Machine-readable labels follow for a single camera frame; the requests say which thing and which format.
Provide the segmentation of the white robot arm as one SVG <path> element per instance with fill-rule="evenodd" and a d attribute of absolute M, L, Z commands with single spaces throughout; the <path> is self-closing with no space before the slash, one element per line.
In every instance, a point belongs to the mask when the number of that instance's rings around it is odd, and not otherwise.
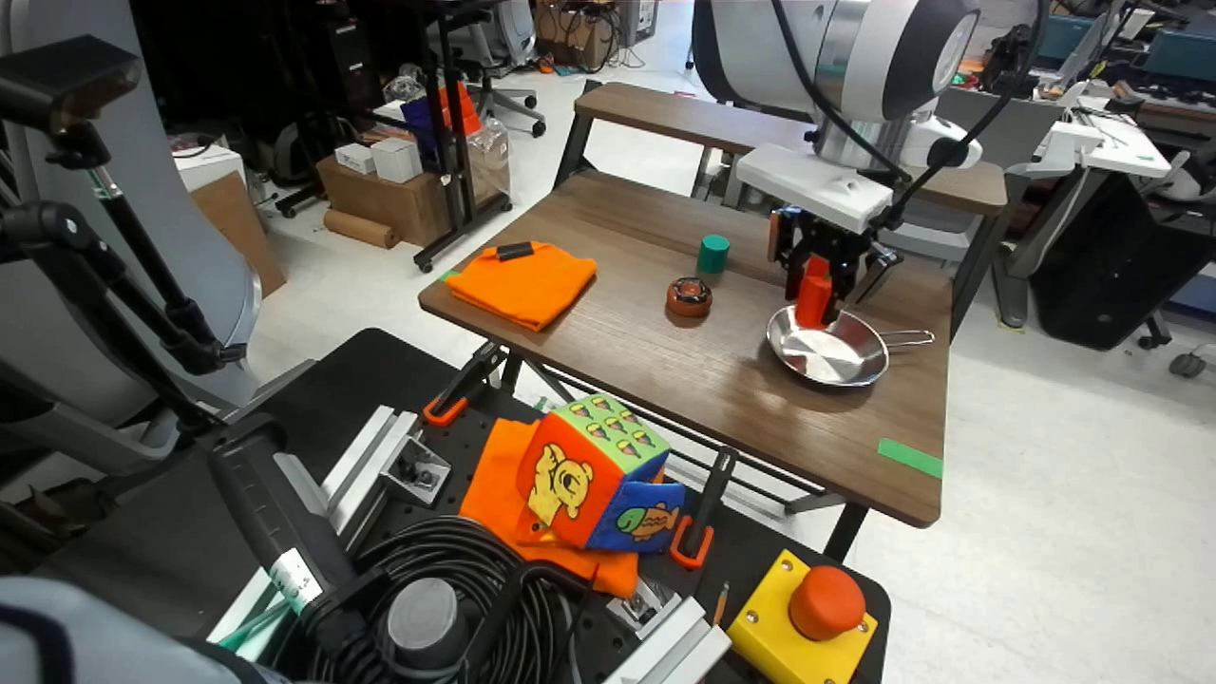
<path fill-rule="evenodd" d="M 697 0 L 692 59 L 718 102 L 818 122 L 813 142 L 756 144 L 737 179 L 799 211 L 782 252 L 835 268 L 842 299 L 896 263 L 878 231 L 951 169 L 986 155 L 978 125 L 934 116 L 979 24 L 978 0 Z"/>

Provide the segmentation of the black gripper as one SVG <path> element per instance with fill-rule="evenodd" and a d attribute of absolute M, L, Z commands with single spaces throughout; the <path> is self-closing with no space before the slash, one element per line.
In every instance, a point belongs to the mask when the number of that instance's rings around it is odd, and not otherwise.
<path fill-rule="evenodd" d="M 807 263 L 827 263 L 832 292 L 841 304 L 868 299 L 880 278 L 902 268 L 902 255 L 873 231 L 835 230 L 808 211 L 778 204 L 769 214 L 769 260 L 782 268 L 785 297 L 799 297 Z"/>

